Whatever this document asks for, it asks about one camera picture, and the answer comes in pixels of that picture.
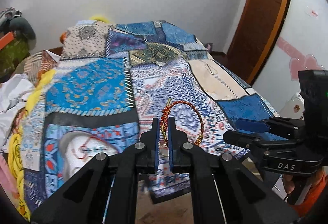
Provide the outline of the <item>right hand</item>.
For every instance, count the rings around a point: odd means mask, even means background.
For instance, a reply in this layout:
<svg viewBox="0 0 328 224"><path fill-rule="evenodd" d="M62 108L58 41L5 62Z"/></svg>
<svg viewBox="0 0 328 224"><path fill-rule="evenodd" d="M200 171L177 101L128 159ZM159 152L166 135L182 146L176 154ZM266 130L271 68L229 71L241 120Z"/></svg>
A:
<svg viewBox="0 0 328 224"><path fill-rule="evenodd" d="M283 175L282 177L284 189L287 194L292 193L292 191L295 189L295 184L292 181L292 179L293 179L292 175Z"/></svg>

